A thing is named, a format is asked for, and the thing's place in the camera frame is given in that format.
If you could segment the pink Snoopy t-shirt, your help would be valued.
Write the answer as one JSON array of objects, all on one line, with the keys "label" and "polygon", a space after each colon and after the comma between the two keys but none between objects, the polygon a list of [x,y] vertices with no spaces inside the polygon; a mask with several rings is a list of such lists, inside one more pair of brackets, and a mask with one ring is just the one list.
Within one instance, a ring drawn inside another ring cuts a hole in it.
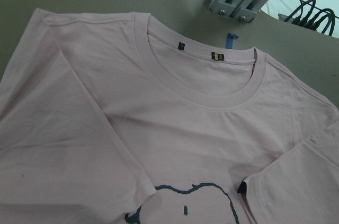
[{"label": "pink Snoopy t-shirt", "polygon": [[1,80],[1,223],[338,223],[338,109],[256,48],[38,8]]}]

